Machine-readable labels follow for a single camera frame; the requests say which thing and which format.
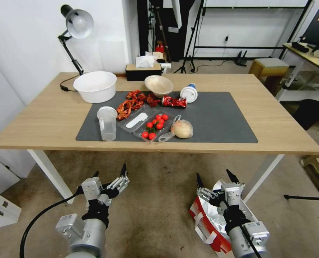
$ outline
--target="desk lamp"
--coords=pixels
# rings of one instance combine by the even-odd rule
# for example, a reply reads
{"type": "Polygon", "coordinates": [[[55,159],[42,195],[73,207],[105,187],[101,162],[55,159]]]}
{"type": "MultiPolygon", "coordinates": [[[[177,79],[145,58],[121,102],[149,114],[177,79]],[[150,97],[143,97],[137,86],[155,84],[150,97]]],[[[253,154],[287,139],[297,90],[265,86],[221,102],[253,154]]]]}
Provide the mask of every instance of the desk lamp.
{"type": "Polygon", "coordinates": [[[71,58],[71,61],[78,70],[79,75],[82,75],[84,73],[84,70],[80,63],[73,58],[72,54],[66,46],[66,41],[68,41],[72,37],[77,39],[86,38],[94,28],[94,20],[88,12],[79,9],[73,9],[69,5],[63,5],[60,11],[66,19],[67,30],[65,30],[64,33],[62,33],[58,37],[58,39],[71,58]]]}

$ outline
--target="beige bowl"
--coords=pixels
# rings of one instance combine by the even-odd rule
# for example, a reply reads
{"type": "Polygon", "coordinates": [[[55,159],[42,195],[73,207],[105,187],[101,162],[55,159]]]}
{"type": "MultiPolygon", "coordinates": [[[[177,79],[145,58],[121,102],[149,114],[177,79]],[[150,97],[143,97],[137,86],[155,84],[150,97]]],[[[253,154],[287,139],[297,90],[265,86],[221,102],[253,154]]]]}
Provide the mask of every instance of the beige bowl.
{"type": "Polygon", "coordinates": [[[163,97],[173,91],[174,85],[168,79],[160,75],[151,75],[145,78],[145,86],[157,97],[163,97]]]}

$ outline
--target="lamp arm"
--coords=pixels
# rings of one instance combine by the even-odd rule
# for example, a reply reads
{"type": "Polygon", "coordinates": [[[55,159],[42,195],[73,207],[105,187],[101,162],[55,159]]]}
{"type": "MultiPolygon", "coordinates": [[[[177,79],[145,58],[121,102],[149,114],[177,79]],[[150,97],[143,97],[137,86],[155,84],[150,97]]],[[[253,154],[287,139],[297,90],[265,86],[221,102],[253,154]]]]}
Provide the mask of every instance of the lamp arm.
{"type": "Polygon", "coordinates": [[[83,75],[84,69],[82,68],[80,63],[76,59],[74,59],[74,57],[72,56],[71,52],[69,51],[69,49],[66,46],[66,41],[69,40],[70,38],[72,38],[72,36],[66,37],[65,36],[66,33],[67,33],[67,30],[63,34],[58,36],[58,39],[59,39],[60,43],[62,44],[62,46],[64,47],[64,49],[66,50],[66,52],[69,55],[69,57],[71,58],[71,61],[72,61],[73,65],[74,65],[74,67],[78,70],[79,75],[83,75]]]}

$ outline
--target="clear plastic cup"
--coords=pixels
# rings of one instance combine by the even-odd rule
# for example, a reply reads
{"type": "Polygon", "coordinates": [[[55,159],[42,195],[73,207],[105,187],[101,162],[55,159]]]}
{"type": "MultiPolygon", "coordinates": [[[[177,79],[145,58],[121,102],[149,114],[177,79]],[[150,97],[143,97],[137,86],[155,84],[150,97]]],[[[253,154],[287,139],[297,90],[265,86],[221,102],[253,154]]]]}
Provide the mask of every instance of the clear plastic cup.
{"type": "Polygon", "coordinates": [[[116,117],[117,112],[109,106],[101,107],[97,111],[101,137],[103,141],[109,142],[116,138],[116,117]]]}

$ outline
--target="crayfish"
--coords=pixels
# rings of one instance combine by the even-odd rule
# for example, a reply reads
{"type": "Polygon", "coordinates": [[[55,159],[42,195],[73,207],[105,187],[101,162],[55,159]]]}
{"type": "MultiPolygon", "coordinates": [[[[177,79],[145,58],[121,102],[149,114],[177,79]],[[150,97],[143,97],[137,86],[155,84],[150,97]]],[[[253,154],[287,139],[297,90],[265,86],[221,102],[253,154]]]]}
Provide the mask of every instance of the crayfish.
{"type": "Polygon", "coordinates": [[[127,100],[121,103],[116,109],[118,114],[117,119],[119,121],[129,117],[132,110],[141,108],[145,102],[147,102],[152,108],[156,107],[157,103],[160,102],[160,99],[158,99],[153,93],[150,93],[147,96],[144,93],[139,93],[140,90],[130,91],[126,96],[127,100]]]}

